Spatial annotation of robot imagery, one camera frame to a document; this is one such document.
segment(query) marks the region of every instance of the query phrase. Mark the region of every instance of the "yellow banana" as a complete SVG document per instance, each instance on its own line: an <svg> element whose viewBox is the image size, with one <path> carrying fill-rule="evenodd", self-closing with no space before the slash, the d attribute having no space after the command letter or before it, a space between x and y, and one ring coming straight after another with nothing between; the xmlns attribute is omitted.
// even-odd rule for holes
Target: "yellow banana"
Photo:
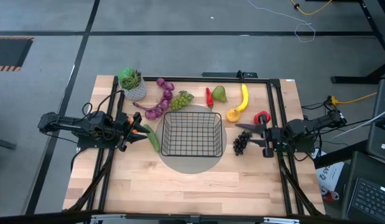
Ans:
<svg viewBox="0 0 385 224"><path fill-rule="evenodd" d="M248 93L248 88L245 84L241 84L241 90L242 90L242 97L243 97L243 100L242 100L242 103L237 107L237 111L240 111L240 112L243 112L247 106L248 106L248 102L249 102L249 93Z"/></svg>

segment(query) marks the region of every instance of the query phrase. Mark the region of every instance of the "gray floor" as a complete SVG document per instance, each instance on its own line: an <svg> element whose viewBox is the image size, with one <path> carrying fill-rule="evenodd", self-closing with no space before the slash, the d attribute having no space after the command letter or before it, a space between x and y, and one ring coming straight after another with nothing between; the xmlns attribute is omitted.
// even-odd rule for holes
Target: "gray floor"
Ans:
<svg viewBox="0 0 385 224"><path fill-rule="evenodd" d="M316 30L369 30L357 4L332 3L307 17L294 11L288 1L252 2L312 22ZM367 4L385 35L382 10L376 1ZM0 30L84 30L92 5L93 0L0 1ZM321 5L302 3L306 11ZM256 10L244 0L101 0L93 30L295 30L296 24ZM38 132L37 122L41 114L58 110L80 40L36 37L20 72L0 72L0 138L18 143L15 151L0 148L0 216L23 213L47 141ZM372 85L332 85L330 77L367 75L384 62L385 54L374 38L317 37L302 44L296 37L89 37L67 115L81 116L96 75L115 75L125 66L138 68L143 75L200 76L202 72L245 70L263 78L293 78L301 103L307 105L328 95L345 101L375 92L377 86ZM340 110L349 122L355 122L370 118L373 104L374 98L370 98L340 106ZM304 111L309 118L323 112ZM367 133L363 128L334 142L353 144ZM60 136L75 139L66 132ZM325 151L339 147L323 146ZM36 212L61 210L74 153L72 143L57 142ZM327 212L337 214L328 207Z"/></svg>

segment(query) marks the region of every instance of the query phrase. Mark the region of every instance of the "wooden table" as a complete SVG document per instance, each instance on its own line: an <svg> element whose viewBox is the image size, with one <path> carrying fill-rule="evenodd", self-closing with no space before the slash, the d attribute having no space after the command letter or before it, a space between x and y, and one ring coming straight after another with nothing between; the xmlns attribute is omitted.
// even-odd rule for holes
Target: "wooden table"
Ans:
<svg viewBox="0 0 385 224"><path fill-rule="evenodd" d="M114 76L97 76L91 103L97 107L99 102L111 92ZM297 87L293 80L280 80L287 119L302 119L302 110ZM147 95L139 103L145 107L154 106L161 98L162 89L155 82L146 82ZM117 213L162 213L162 214L201 214L201 215L278 215L284 216L280 170L277 156L264 158L262 149L256 144L249 144L243 156L235 156L234 139L242 132L234 123L226 120L226 111L237 107L242 101L238 83L193 83L174 82L177 93L187 90L195 98L192 103L206 106L205 88L213 90L218 85L226 88L228 103L215 102L213 112L223 117L226 127L227 146L221 160L211 169L200 174L182 174L169 168L153 150L150 142L139 141L129 144L126 152L116 150L110 182L105 202L105 212ZM259 111L270 111L267 89L264 84L248 83L249 105L242 113L240 123L252 123ZM280 125L277 94L273 97ZM100 108L107 110L108 101ZM139 111L130 100L125 99L123 111L133 115ZM142 120L154 130L160 119ZM72 206L91 183L97 149L81 153L75 160L64 208ZM298 158L304 155L296 153ZM325 212L320 190L315 175L315 168L310 159L296 162L300 187L315 207ZM98 186L94 208L98 207L101 187ZM297 213L293 189L289 186L292 208Z"/></svg>

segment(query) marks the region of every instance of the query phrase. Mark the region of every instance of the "wire basket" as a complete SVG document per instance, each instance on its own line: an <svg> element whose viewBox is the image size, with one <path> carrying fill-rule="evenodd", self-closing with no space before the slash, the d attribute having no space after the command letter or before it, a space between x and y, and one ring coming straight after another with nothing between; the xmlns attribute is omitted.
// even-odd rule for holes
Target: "wire basket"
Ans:
<svg viewBox="0 0 385 224"><path fill-rule="evenodd" d="M162 130L164 156L221 157L222 116L219 113L165 113Z"/></svg>

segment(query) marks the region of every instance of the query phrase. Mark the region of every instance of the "green cucumber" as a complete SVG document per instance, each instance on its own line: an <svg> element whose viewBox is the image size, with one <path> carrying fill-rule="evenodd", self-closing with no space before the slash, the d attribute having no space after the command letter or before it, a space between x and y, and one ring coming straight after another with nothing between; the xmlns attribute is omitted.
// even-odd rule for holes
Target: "green cucumber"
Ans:
<svg viewBox="0 0 385 224"><path fill-rule="evenodd" d="M150 131L150 133L147 134L148 139L150 140L151 144L154 146L154 150L156 152L159 152L161 150L161 146L159 146L159 142L158 142L158 139L156 138L155 132L150 128L150 126L148 126L148 124L144 124L143 127Z"/></svg>

